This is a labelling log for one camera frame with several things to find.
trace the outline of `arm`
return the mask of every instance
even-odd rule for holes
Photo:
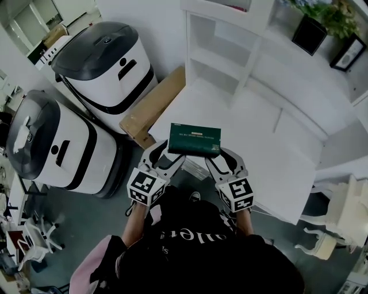
[[[122,234],[122,241],[129,248],[143,236],[145,210],[147,206],[137,202],[134,205],[132,214],[128,218],[124,233]]]
[[[236,226],[245,236],[254,234],[249,210],[243,209],[236,213]]]

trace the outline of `black planter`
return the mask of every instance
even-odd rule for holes
[[[293,42],[310,55],[313,55],[326,36],[325,27],[313,18],[304,15],[295,31]]]

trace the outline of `green box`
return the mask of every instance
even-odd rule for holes
[[[220,155],[221,129],[172,123],[168,152],[200,157]]]

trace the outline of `shoe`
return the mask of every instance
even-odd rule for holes
[[[199,192],[193,192],[190,197],[189,197],[189,200],[191,201],[200,201],[201,200],[201,194]]]

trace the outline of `white robot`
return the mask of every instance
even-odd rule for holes
[[[151,206],[164,194],[170,179],[186,158],[185,155],[180,155],[168,167],[153,168],[166,146],[167,140],[160,141],[144,151],[138,168],[134,168],[127,184],[129,198]],[[215,187],[221,200],[232,212],[253,206],[254,193],[248,181],[248,171],[243,159],[226,148],[221,148],[220,154],[232,173],[221,172],[210,158],[206,158],[205,162],[216,182]]]

